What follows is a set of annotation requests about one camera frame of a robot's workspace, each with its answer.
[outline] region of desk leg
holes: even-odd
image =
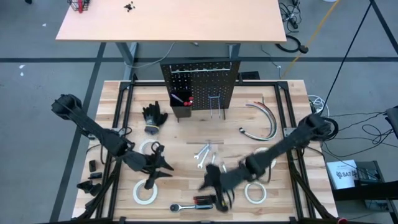
[[[229,59],[238,59],[241,44],[228,44],[228,48],[229,48]]]
[[[138,43],[134,42],[131,43],[131,46],[127,45],[127,43],[122,42],[122,43],[116,43],[116,46],[118,46],[118,49],[124,59],[124,62],[126,65],[133,66],[134,65],[134,57],[136,56],[136,50],[138,47]],[[124,76],[123,80],[130,80],[132,77],[131,75],[134,73],[134,69],[126,66],[126,69],[124,71]]]

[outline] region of wooden workbench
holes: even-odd
[[[116,101],[118,97],[118,81],[105,82],[95,121],[104,128],[110,128],[113,122]],[[307,92],[302,80],[289,81],[290,94],[294,107],[297,122],[308,115],[310,107],[308,105]],[[269,142],[259,142],[249,139],[238,131],[239,127],[245,128],[250,133],[265,136],[269,132],[269,122],[266,116],[255,108],[246,107],[246,103],[261,101],[264,96],[266,105],[273,111],[278,122],[277,136]],[[290,124],[289,116],[284,96],[284,111],[287,123]],[[150,136],[144,132],[145,122],[141,111],[143,106],[159,101],[161,110],[169,113],[169,118],[161,127],[160,133]],[[239,185],[236,190],[236,199],[233,209],[228,213],[220,213],[215,208],[212,210],[184,210],[179,213],[172,213],[169,207],[172,203],[181,205],[193,204],[192,197],[212,193],[212,190],[198,192],[197,188],[203,182],[204,169],[197,168],[197,160],[193,158],[194,153],[198,152],[205,144],[206,140],[214,142],[213,150],[218,152],[219,157],[216,163],[223,161],[227,169],[235,167],[240,159],[259,147],[271,147],[282,139],[280,130],[280,119],[275,99],[273,87],[267,86],[236,86],[233,92],[230,108],[226,110],[226,120],[218,118],[218,112],[213,112],[213,119],[210,118],[209,111],[193,111],[191,118],[180,119],[177,123],[171,107],[168,106],[169,98],[166,87],[134,87],[133,101],[129,115],[128,126],[132,128],[132,133],[127,138],[136,143],[136,149],[145,139],[158,139],[165,146],[165,159],[175,169],[167,171],[172,174],[171,178],[157,179],[156,184],[159,193],[150,205],[139,205],[132,197],[132,189],[135,184],[146,179],[147,175],[134,172],[127,165],[123,164],[119,180],[118,196],[114,210],[114,219],[120,216],[127,217],[127,220],[147,220],[147,221],[287,221],[289,217],[296,216],[292,184],[290,182],[289,168],[286,154],[277,158],[277,164],[272,170],[272,178],[266,184],[267,198],[259,205],[249,203],[244,197],[243,188],[246,183]],[[98,141],[90,142],[90,147],[98,144]],[[319,149],[319,144],[311,144],[312,147]],[[103,165],[99,163],[100,147],[92,149],[86,157],[81,181],[86,181],[90,175],[88,161],[97,161],[98,171],[103,170]],[[305,151],[305,164],[307,168],[310,187],[319,201],[328,211],[337,216],[335,202],[330,188],[330,183],[325,169],[325,162],[318,153],[311,150]],[[109,190],[104,203],[104,215],[108,212]],[[261,196],[260,189],[252,187],[249,194],[257,200]],[[302,206],[304,214],[308,216],[308,209],[305,197],[302,195]],[[141,198],[149,198],[152,191],[141,190]],[[90,194],[78,191],[73,216],[79,216],[84,212],[84,204],[92,199]]]
[[[284,42],[278,0],[91,0],[69,8],[57,40]]]

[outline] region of work glove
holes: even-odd
[[[166,122],[167,113],[161,114],[159,102],[156,101],[155,105],[150,104],[147,108],[142,108],[145,119],[145,132],[149,134],[156,134],[159,132],[159,126]]]

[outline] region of wooden table top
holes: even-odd
[[[69,8],[57,40],[285,42],[278,0],[91,0]]]
[[[110,128],[112,125],[118,88],[119,81],[106,81],[104,83],[95,119],[104,128]],[[311,112],[308,105],[307,92],[302,80],[289,81],[289,88],[295,117],[298,122]],[[278,121],[277,136],[268,142],[255,141],[238,131],[238,128],[243,127],[250,133],[258,136],[268,134],[269,122],[266,116],[255,108],[245,106],[246,103],[261,101],[262,96],[264,96],[266,105],[273,111]],[[124,111],[126,98],[125,96],[122,103],[122,111]],[[168,112],[169,118],[160,128],[158,135],[150,136],[144,132],[145,122],[141,111],[143,106],[154,103],[155,100],[159,101],[162,111]],[[285,101],[284,109],[287,123],[290,124]],[[177,123],[177,119],[169,106],[166,87],[134,87],[133,102],[128,123],[128,126],[132,128],[132,133],[127,138],[136,143],[135,150],[138,150],[139,145],[145,139],[159,140],[165,146],[164,156],[166,161],[175,171],[166,170],[173,177],[156,180],[159,193],[152,204],[139,205],[132,197],[132,190],[135,184],[142,179],[146,179],[147,175],[134,172],[127,165],[123,164],[114,219],[118,220],[119,217],[124,216],[127,217],[127,220],[147,221],[287,221],[289,217],[296,216],[286,154],[277,158],[276,166],[272,169],[271,182],[264,184],[267,189],[267,198],[263,203],[254,205],[246,200],[243,189],[247,183],[244,182],[235,189],[236,198],[233,209],[228,213],[221,213],[215,208],[212,210],[170,212],[169,207],[173,203],[191,205],[193,204],[193,196],[206,195],[213,192],[211,189],[200,193],[197,191],[197,188],[203,182],[205,169],[198,169],[198,162],[193,158],[194,153],[198,152],[207,140],[211,140],[214,143],[212,150],[219,155],[216,159],[216,164],[223,161],[227,169],[232,169],[232,167],[237,166],[238,161],[245,155],[259,147],[271,147],[282,139],[279,113],[273,87],[236,86],[233,91],[230,108],[225,113],[226,120],[224,121],[218,118],[217,111],[213,112],[213,119],[210,118],[209,111],[192,111],[191,118],[182,118]],[[120,117],[119,126],[121,126],[123,116],[122,114]],[[95,144],[98,144],[98,141],[91,141],[90,147]],[[311,146],[320,150],[319,144],[315,142]],[[322,156],[311,150],[306,150],[304,158],[311,189],[326,209],[331,214],[337,216],[336,205],[333,200]],[[103,171],[104,166],[100,164],[100,147],[96,147],[87,154],[81,177],[82,182],[86,181],[87,177],[90,176],[88,161],[93,159],[96,160],[97,172]],[[208,156],[206,162],[210,161],[211,156]],[[108,212],[110,194],[111,191],[109,189],[104,203],[104,215]],[[308,216],[304,194],[303,192],[300,194],[302,195],[304,214]],[[152,190],[141,190],[139,195],[145,200],[152,195]],[[254,200],[258,200],[261,197],[261,190],[252,186],[249,189],[249,195]],[[84,194],[82,190],[79,190],[73,216],[76,217],[83,213],[85,203],[92,198],[90,194]]]

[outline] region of pegboard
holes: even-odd
[[[192,110],[210,110],[210,100],[212,109],[218,110],[218,99],[209,99],[209,95],[220,95],[220,108],[229,108],[239,66],[240,61],[229,59],[160,64],[169,94],[192,92]]]

